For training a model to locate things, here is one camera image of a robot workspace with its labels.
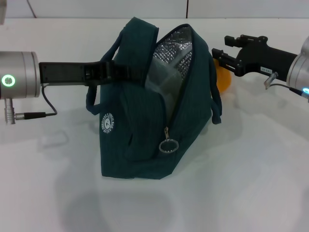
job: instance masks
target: cable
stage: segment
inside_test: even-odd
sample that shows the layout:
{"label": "cable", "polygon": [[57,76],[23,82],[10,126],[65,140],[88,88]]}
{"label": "cable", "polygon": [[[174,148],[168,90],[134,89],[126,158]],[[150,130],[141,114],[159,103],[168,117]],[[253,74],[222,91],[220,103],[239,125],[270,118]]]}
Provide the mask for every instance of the cable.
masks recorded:
{"label": "cable", "polygon": [[27,0],[27,3],[28,3],[28,6],[29,6],[29,8],[30,8],[30,10],[31,10],[31,12],[32,12],[33,17],[34,17],[34,18],[37,18],[37,16],[35,15],[35,13],[34,13],[34,11],[33,11],[33,9],[32,9],[32,6],[31,6],[29,0]]}
{"label": "cable", "polygon": [[57,115],[58,112],[57,112],[57,110],[55,109],[55,107],[50,103],[50,101],[47,99],[47,97],[46,97],[46,95],[45,95],[44,89],[45,89],[46,86],[48,86],[48,85],[45,85],[45,86],[42,85],[42,95],[43,95],[45,101],[47,102],[47,104],[48,104],[48,105],[53,109],[53,111],[54,111],[54,113],[46,114],[46,116],[54,116],[54,115]]}
{"label": "cable", "polygon": [[271,86],[282,86],[282,87],[285,87],[285,88],[289,88],[288,86],[283,85],[283,84],[271,84],[269,87],[271,87]]}
{"label": "cable", "polygon": [[297,95],[301,96],[301,97],[306,97],[307,95],[304,95],[304,92],[301,90],[298,90],[296,88],[292,88],[292,87],[288,87],[286,85],[282,85],[282,84],[271,84],[269,87],[271,86],[281,86],[281,87],[285,87],[288,88],[291,92],[296,93]]}

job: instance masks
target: white wall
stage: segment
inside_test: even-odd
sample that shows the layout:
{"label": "white wall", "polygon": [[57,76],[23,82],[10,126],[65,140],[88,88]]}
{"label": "white wall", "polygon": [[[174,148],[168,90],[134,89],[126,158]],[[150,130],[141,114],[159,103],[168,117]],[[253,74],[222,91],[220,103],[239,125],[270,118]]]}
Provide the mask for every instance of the white wall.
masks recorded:
{"label": "white wall", "polygon": [[309,2],[307,0],[189,0],[188,17],[308,18]]}
{"label": "white wall", "polygon": [[186,0],[30,0],[42,18],[185,18]]}
{"label": "white wall", "polygon": [[7,0],[7,18],[33,18],[27,0]]}

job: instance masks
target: bag strap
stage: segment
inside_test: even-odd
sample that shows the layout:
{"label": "bag strap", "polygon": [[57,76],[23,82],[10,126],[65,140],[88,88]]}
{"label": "bag strap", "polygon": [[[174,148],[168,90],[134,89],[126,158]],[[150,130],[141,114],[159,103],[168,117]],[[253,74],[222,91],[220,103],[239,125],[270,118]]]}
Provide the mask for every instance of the bag strap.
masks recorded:
{"label": "bag strap", "polygon": [[[112,47],[107,51],[107,53],[105,53],[101,61],[111,61],[112,60],[112,58],[115,55],[115,52],[117,51],[120,45],[121,39],[122,39],[122,33],[119,34],[117,40],[112,45]],[[95,105],[96,96],[97,96],[97,87],[89,86],[87,96],[86,96],[86,109],[93,115],[97,115],[98,113],[101,112],[101,109],[102,109],[101,103]]]}
{"label": "bag strap", "polygon": [[153,58],[158,32],[156,26],[135,17],[122,30],[123,39],[114,61],[141,71],[139,83],[142,87]]}
{"label": "bag strap", "polygon": [[221,123],[220,116],[222,115],[222,102],[220,98],[220,92],[217,87],[217,72],[216,67],[213,63],[213,59],[209,54],[209,68],[210,68],[210,88],[211,88],[211,110],[212,110],[212,123]]}

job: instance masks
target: orange ball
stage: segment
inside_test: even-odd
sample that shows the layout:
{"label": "orange ball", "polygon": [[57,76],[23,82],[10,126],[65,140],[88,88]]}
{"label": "orange ball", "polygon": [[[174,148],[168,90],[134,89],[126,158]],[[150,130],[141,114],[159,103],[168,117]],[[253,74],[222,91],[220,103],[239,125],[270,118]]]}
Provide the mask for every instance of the orange ball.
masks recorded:
{"label": "orange ball", "polygon": [[217,71],[217,87],[220,93],[223,93],[231,85],[231,73],[229,70],[220,67],[219,61],[213,59]]}

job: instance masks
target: bag zipper track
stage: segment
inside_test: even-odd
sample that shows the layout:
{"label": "bag zipper track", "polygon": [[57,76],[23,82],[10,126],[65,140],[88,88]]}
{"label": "bag zipper track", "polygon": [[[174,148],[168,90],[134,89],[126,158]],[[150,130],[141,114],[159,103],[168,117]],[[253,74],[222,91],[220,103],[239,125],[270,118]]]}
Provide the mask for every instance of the bag zipper track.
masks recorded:
{"label": "bag zipper track", "polygon": [[171,31],[169,34],[167,34],[167,35],[163,38],[163,39],[166,39],[167,36],[169,36],[170,34],[174,33],[174,32],[177,31],[179,28],[183,28],[183,27],[185,27],[185,26],[190,27],[190,29],[191,29],[192,58],[191,58],[191,61],[190,61],[190,65],[189,65],[189,69],[188,69],[186,78],[184,79],[184,81],[183,81],[183,83],[182,83],[182,85],[181,85],[181,87],[180,87],[179,94],[178,94],[178,97],[177,97],[177,100],[176,100],[174,109],[173,109],[173,111],[172,111],[172,116],[171,116],[169,122],[167,123],[166,127],[164,128],[164,134],[167,133],[167,136],[169,136],[169,130],[171,129],[172,124],[173,124],[173,122],[174,122],[174,120],[175,120],[175,117],[176,117],[176,115],[177,115],[177,113],[178,113],[180,103],[181,103],[181,101],[182,101],[182,99],[183,99],[184,89],[185,89],[185,86],[187,85],[187,82],[188,82],[188,79],[189,79],[188,77],[190,76],[190,73],[191,73],[191,70],[192,70],[192,63],[194,63],[194,58],[195,58],[195,56],[194,56],[194,53],[195,53],[195,52],[194,52],[195,43],[194,43],[194,36],[193,36],[193,32],[192,32],[193,29],[192,29],[192,27],[191,27],[189,24],[183,24],[183,25],[178,26],[177,28],[175,28],[173,31]]}

